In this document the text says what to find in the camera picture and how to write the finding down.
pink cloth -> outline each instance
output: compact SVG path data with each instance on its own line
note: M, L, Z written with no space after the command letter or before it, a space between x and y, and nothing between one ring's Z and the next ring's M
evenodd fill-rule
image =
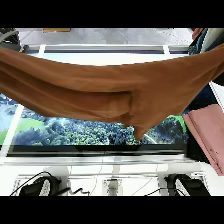
M219 176L224 175L224 114L218 104L190 111L184 120Z

brown cloth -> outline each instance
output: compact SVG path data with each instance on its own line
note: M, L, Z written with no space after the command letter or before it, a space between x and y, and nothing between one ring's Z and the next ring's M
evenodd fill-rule
M121 122L141 139L180 114L224 72L224 45L199 55L130 65L54 62L0 49L0 92L44 115Z

floor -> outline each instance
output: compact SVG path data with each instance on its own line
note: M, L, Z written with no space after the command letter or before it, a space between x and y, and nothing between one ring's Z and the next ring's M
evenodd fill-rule
M16 28L22 44L149 44L189 45L188 28L72 28L43 33L42 28Z

metal frame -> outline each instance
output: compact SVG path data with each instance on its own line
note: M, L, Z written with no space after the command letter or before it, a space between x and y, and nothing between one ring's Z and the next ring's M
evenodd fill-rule
M26 53L34 53L38 52L37 57L42 57L44 53L51 52L51 53L153 53L160 51L162 54L170 57L171 52L186 52L188 46L167 46L167 45L93 45L93 44L60 44L60 45L30 45L29 49ZM21 116L21 111L18 109L16 111L15 116L17 119ZM6 141L8 147L5 150L0 151L0 165L99 165L102 164L102 152L101 154L98 153L84 153L80 157L60 157L57 155L52 157L50 153L47 155L48 157L17 157L15 153L13 156L7 157L7 154L10 155L10 145L11 142ZM183 151L178 150L175 152L173 150L173 154L176 155L166 155L162 153L162 155L155 155L155 152L152 155L142 155L140 152L131 152L129 156L125 152L107 152L104 154L104 161L103 164L105 165L127 165L127 164L150 164L150 163L175 163L175 162L194 162L193 160L189 160L184 157ZM114 155L122 155L119 161L116 161L116 156Z

green patch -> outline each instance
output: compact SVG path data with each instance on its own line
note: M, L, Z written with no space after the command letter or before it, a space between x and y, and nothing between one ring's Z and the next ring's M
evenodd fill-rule
M23 118L22 121L19 123L15 134L19 133L20 131L29 130L30 128L34 128L36 130L36 129L41 129L43 127L44 127L44 122L42 121L37 121L32 118ZM7 132L8 132L8 129L5 129L0 132L0 145L3 144Z
M183 129L183 132L186 132L186 131L187 131L186 124L185 124L185 122L184 122L184 118L183 118L183 116L181 116L181 115L178 115L178 116L170 115L170 116L168 116L167 118L169 118L169 117L170 117L170 118L171 118L171 117L176 118L176 120L180 122L180 125L181 125L181 127L182 127L182 129Z

